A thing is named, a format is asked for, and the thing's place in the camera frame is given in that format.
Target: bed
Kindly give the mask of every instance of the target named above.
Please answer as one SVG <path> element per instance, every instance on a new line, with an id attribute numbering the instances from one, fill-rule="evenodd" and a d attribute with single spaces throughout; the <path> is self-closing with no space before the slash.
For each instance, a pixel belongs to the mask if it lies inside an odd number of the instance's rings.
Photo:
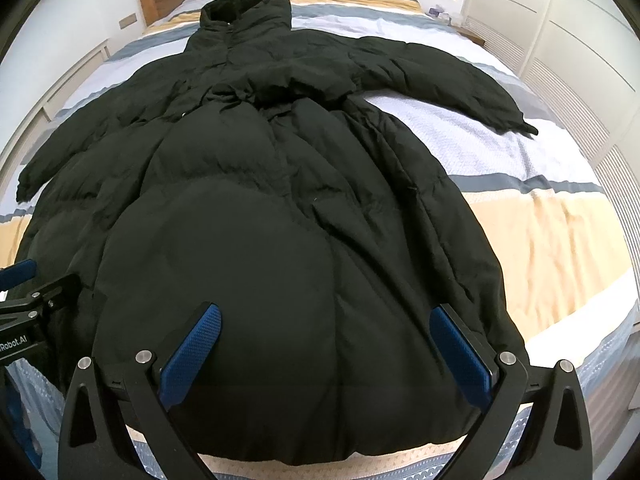
<path id="1" fill-rule="evenodd" d="M 78 108 L 161 57 L 181 52 L 212 0 L 140 0 L 144 35 L 115 53 L 66 101 L 11 177 L 0 202 L 0 258 L 11 264 L 38 196 L 15 203 L 21 168 L 55 128 Z M 481 223 L 504 274 L 507 306 L 533 365 L 560 358 L 577 367 L 589 398 L 615 370 L 638 308 L 622 227 L 596 175 L 561 121 L 503 63 L 425 15 L 417 0 L 290 0 L 292 28 L 349 37 L 379 36 L 445 50 L 493 77 L 513 97 L 539 135 L 495 135 L 456 112 L 392 92 L 364 97 L 395 115 L 428 147 Z M 59 431 L 62 395 L 24 360 L 11 366 L 23 399 L 46 430 Z M 490 472 L 496 476 L 516 446 L 529 409 L 523 406 Z M 144 436 L 130 432 L 145 467 L 158 469 Z M 285 466 L 203 456 L 215 473 L 256 480 L 431 478 L 462 439 L 391 455 L 351 456 L 338 463 Z"/>

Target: nightstand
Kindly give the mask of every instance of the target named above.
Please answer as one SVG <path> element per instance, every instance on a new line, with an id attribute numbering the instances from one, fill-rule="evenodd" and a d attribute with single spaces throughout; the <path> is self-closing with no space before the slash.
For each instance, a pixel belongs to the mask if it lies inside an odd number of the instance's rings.
<path id="1" fill-rule="evenodd" d="M 453 27 L 453 28 L 455 28 L 458 34 L 460 34 L 461 36 L 464 36 L 465 38 L 469 38 L 476 45 L 480 45 L 484 47 L 484 39 L 478 36 L 476 33 L 471 32 L 468 28 L 464 28 L 464 27 Z"/>

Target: bed sheet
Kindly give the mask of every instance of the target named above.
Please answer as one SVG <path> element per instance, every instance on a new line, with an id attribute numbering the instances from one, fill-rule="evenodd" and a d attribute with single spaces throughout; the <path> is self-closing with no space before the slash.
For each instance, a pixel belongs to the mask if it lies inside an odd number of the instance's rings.
<path id="1" fill-rule="evenodd" d="M 143 65 L 183 51 L 208 1 L 186 0 L 101 65 L 68 99 L 22 164 L 79 107 Z M 588 396 L 622 353 L 638 294 L 620 222 L 561 121 L 503 63 L 427 17 L 417 0 L 290 2 L 293 28 L 426 44 L 475 65 L 509 92 L 527 122 L 539 130 L 533 139 L 511 132 L 498 136 L 445 108 L 392 92 L 364 94 L 407 124 L 460 188 L 500 260 L 508 312 L 525 339 L 531 363 L 552 366 L 560 358 L 571 360 Z M 15 203 L 18 174 L 19 169 L 0 202 L 0 258 L 5 265 L 12 263 L 37 202 L 36 196 L 27 204 Z M 30 409 L 56 434 L 62 396 L 23 360 L 12 365 L 12 376 Z M 528 408 L 519 413 L 496 466 L 513 451 L 528 413 Z M 144 437 L 135 432 L 132 437 L 148 470 L 160 474 Z M 417 479 L 434 476 L 461 441 L 299 467 L 209 456 L 203 460 L 213 471 L 236 478 Z"/>

